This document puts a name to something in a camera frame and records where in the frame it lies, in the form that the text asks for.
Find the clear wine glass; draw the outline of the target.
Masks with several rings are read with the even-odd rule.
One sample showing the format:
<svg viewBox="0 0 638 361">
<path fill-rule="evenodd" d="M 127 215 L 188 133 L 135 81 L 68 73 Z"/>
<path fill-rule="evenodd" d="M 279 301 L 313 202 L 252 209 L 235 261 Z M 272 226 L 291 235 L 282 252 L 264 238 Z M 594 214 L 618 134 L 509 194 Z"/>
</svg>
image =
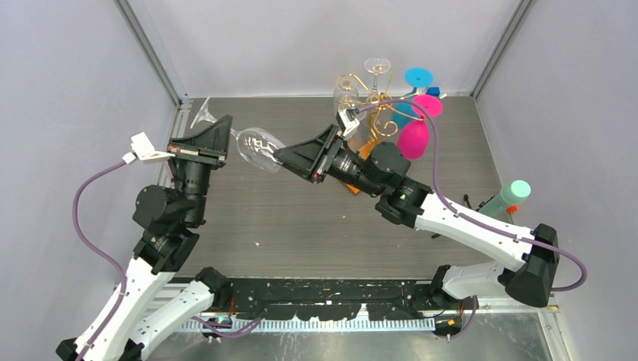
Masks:
<svg viewBox="0 0 638 361">
<path fill-rule="evenodd" d="M 228 133 L 235 139 L 239 155 L 244 161 L 273 174 L 281 169 L 281 163 L 275 158 L 275 151 L 285 145 L 272 133 L 258 127 L 241 131 L 230 127 Z"/>
<path fill-rule="evenodd" d="M 338 114 L 340 111 L 343 111 L 346 109 L 351 109 L 351 110 L 357 109 L 357 113 L 355 114 L 355 116 L 359 121 L 363 121 L 366 118 L 367 112 L 360 111 L 360 109 L 365 104 L 366 104 L 365 99 L 360 99 L 358 97 L 352 98 L 349 96 L 344 96 L 339 98 L 339 100 L 337 101 L 336 107 L 335 107 L 335 113 Z"/>
</svg>

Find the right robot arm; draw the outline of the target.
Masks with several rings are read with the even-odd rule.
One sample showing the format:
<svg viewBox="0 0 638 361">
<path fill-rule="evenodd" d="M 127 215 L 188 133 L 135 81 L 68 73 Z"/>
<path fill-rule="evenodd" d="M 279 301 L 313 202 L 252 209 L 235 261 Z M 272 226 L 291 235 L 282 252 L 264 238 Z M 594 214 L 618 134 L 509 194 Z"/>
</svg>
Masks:
<svg viewBox="0 0 638 361">
<path fill-rule="evenodd" d="M 317 137 L 276 150 L 281 166 L 311 183 L 329 175 L 378 198 L 389 222 L 436 233 L 491 258 L 471 265 L 442 265 L 428 287 L 430 301 L 450 308 L 471 296 L 510 296 L 528 306 L 548 305 L 560 257 L 554 228 L 514 226 L 440 196 L 407 176 L 411 163 L 393 143 L 381 142 L 366 159 L 345 145 L 335 125 Z"/>
</svg>

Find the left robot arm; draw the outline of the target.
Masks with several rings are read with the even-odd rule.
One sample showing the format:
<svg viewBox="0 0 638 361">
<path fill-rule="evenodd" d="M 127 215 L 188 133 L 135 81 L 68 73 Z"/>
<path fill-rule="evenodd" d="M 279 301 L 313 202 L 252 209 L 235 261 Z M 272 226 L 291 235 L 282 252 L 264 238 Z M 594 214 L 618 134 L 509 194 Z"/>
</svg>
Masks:
<svg viewBox="0 0 638 361">
<path fill-rule="evenodd" d="M 232 117 L 226 115 L 195 135 L 170 139 L 165 150 L 157 150 L 144 133 L 132 136 L 121 165 L 167 162 L 172 185 L 151 184 L 137 195 L 132 219 L 143 230 L 141 239 L 128 266 L 117 267 L 120 283 L 98 317 L 78 337 L 60 342 L 60 359 L 146 360 L 191 317 L 229 305 L 229 280 L 207 267 L 178 296 L 147 314 L 199 240 L 210 175 L 226 163 L 231 128 Z"/>
</svg>

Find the orange wooden rack base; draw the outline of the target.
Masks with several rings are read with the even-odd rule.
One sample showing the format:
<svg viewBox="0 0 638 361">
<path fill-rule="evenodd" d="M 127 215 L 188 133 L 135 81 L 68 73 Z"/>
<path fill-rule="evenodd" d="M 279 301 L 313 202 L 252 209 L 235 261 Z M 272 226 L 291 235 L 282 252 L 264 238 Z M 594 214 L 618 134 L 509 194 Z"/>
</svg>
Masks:
<svg viewBox="0 0 638 361">
<path fill-rule="evenodd" d="M 372 152 L 372 149 L 377 144 L 377 141 L 374 139 L 368 140 L 365 144 L 361 145 L 357 150 L 362 159 L 367 159 Z M 360 193 L 360 190 L 350 184 L 343 183 L 342 184 L 353 196 L 357 196 Z"/>
</svg>

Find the pink wine glass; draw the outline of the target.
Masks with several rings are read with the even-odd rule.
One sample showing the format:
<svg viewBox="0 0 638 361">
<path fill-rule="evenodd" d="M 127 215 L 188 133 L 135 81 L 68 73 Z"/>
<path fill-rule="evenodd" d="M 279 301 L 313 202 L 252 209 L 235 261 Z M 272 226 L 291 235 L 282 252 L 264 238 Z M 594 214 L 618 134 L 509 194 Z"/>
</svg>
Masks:
<svg viewBox="0 0 638 361">
<path fill-rule="evenodd" d="M 422 105 L 431 117 L 437 117 L 443 111 L 438 97 L 430 95 L 415 96 L 412 100 Z M 394 108 L 393 121 L 400 129 L 396 145 L 406 159 L 418 159 L 424 155 L 430 140 L 430 130 L 424 113 L 405 102 L 399 102 Z"/>
</svg>

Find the blue wine glass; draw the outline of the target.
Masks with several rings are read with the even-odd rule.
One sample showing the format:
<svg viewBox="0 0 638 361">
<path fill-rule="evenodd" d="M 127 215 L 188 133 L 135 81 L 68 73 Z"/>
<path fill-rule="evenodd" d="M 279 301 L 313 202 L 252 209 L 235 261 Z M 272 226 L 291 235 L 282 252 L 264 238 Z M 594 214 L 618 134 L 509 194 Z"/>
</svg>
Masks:
<svg viewBox="0 0 638 361">
<path fill-rule="evenodd" d="M 433 82 L 434 76 L 425 68 L 410 68 L 405 72 L 404 79 L 412 87 L 412 91 L 406 94 L 406 97 L 411 98 L 416 96 L 419 90 L 426 89 Z M 407 103 L 393 103 L 392 108 L 391 121 L 398 129 L 403 129 L 411 121 L 419 119 L 412 106 Z"/>
</svg>

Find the blue cube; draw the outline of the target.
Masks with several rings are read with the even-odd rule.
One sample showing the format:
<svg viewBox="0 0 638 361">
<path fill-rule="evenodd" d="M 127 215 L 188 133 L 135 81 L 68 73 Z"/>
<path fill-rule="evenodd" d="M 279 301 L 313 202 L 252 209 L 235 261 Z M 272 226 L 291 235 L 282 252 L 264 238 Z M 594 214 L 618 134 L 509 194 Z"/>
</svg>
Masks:
<svg viewBox="0 0 638 361">
<path fill-rule="evenodd" d="M 441 90 L 437 86 L 429 87 L 427 89 L 427 91 L 426 91 L 426 94 L 429 95 L 429 96 L 440 97 L 441 96 Z"/>
</svg>

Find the mint green bottle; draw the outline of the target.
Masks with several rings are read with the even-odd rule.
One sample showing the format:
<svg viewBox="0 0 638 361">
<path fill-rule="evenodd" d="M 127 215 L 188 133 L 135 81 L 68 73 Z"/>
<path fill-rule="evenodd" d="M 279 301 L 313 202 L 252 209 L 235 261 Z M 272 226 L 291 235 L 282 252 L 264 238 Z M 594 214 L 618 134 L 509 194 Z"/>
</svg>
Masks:
<svg viewBox="0 0 638 361">
<path fill-rule="evenodd" d="M 493 198 L 482 205 L 478 212 L 495 217 L 512 206 L 521 205 L 531 194 L 531 186 L 525 180 L 514 180 L 505 185 Z"/>
</svg>

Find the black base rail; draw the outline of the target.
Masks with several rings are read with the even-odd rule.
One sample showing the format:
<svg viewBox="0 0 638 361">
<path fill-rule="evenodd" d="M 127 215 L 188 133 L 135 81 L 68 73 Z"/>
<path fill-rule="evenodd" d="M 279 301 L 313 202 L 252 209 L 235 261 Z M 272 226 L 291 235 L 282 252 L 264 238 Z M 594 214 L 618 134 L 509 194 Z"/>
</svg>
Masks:
<svg viewBox="0 0 638 361">
<path fill-rule="evenodd" d="M 423 320 L 440 311 L 479 308 L 477 298 L 453 299 L 429 281 L 347 278 L 228 278 L 207 267 L 195 279 L 214 294 L 211 311 L 241 320 Z"/>
</svg>

